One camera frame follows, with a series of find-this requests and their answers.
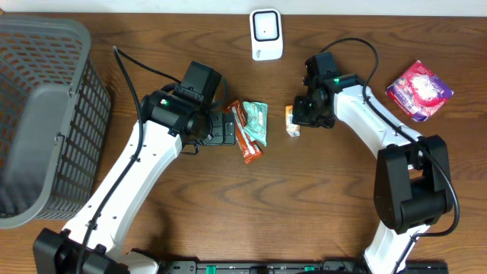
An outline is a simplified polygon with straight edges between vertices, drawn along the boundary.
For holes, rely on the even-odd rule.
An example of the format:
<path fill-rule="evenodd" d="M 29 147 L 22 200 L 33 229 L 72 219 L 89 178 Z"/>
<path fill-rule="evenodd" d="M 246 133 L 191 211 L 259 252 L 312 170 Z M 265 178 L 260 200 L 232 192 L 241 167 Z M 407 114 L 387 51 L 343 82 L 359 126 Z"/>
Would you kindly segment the teal snack packet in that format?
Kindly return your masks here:
<path fill-rule="evenodd" d="M 258 141 L 266 147 L 268 105 L 262 102 L 244 101 L 243 108 L 247 113 L 245 133 L 252 141 Z"/>

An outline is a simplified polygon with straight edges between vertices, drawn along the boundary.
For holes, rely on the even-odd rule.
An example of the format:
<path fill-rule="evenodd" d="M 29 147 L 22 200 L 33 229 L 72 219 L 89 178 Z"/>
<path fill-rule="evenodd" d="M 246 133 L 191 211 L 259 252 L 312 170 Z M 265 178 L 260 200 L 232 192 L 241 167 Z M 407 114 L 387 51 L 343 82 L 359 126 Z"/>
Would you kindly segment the small orange white packet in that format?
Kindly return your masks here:
<path fill-rule="evenodd" d="M 300 136 L 300 126 L 294 124 L 293 122 L 293 106 L 288 105 L 285 108 L 285 125 L 286 125 L 286 132 L 292 137 L 299 137 Z"/>

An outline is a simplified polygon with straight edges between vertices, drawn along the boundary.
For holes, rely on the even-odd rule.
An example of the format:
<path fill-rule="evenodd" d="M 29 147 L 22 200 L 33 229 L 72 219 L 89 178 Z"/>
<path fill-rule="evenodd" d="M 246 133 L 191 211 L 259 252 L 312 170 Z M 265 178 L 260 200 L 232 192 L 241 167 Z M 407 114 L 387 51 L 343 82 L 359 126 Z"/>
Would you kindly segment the orange snack bar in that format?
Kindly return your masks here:
<path fill-rule="evenodd" d="M 252 141 L 250 136 L 245 133 L 244 127 L 247 125 L 247 119 L 242 110 L 239 100 L 231 102 L 224 110 L 234 117 L 236 140 L 242 151 L 244 162 L 251 164 L 254 160 L 261 158 L 263 153 L 257 143 Z"/>

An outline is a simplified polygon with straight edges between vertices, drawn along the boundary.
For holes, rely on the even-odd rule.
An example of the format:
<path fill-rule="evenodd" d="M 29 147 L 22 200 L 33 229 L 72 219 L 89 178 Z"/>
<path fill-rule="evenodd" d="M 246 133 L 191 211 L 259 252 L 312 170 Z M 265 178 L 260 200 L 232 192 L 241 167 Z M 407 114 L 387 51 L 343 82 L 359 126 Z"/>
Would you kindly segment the purple snack package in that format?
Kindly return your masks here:
<path fill-rule="evenodd" d="M 424 122 L 450 100 L 454 91 L 417 60 L 386 89 L 385 94 L 412 120 Z"/>

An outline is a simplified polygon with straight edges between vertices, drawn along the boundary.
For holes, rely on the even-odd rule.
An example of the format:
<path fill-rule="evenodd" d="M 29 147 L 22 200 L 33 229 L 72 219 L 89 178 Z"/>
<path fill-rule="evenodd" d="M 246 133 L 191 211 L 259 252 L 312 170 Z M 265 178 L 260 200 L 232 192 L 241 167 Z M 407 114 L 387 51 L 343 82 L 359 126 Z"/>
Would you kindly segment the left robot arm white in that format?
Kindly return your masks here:
<path fill-rule="evenodd" d="M 159 176 L 185 146 L 234 145 L 234 117 L 215 110 L 214 96 L 180 86 L 145 96 L 142 120 L 95 194 L 61 232 L 45 228 L 34 241 L 37 272 L 160 272 L 161 262 L 153 256 L 122 248 Z"/>

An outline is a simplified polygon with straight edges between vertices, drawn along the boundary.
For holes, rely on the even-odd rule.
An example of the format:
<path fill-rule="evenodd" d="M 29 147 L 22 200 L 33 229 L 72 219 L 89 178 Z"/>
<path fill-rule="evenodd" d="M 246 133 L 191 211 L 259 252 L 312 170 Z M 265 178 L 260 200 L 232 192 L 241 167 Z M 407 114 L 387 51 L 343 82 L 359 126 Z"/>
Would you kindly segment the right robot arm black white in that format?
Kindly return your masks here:
<path fill-rule="evenodd" d="M 294 124 L 348 125 L 375 156 L 374 207 L 379 226 L 361 262 L 336 262 L 331 270 L 354 273 L 446 273 L 442 262 L 408 262 L 419 238 L 449 211 L 458 210 L 447 147 L 404 126 L 357 75 L 306 76 L 307 94 L 294 99 Z"/>

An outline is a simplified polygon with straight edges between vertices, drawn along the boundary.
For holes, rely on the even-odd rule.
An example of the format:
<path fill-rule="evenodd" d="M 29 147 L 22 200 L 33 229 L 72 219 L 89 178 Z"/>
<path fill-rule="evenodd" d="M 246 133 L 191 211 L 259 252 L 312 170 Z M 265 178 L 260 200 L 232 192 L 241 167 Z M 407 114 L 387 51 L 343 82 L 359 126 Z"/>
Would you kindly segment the grey plastic mesh basket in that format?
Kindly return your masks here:
<path fill-rule="evenodd" d="M 1 18 L 1 227 L 69 219 L 88 201 L 112 103 L 73 20 Z"/>

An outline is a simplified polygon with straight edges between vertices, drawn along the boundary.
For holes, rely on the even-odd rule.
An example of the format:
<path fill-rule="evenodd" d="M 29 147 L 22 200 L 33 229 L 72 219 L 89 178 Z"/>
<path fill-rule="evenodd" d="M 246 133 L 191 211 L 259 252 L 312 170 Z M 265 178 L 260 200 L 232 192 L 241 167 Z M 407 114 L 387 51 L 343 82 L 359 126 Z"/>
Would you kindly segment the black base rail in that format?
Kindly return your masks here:
<path fill-rule="evenodd" d="M 370 273 L 357 260 L 324 260 L 320 263 L 198 263 L 172 261 L 163 264 L 163 274 L 295 274 L 295 273 Z"/>

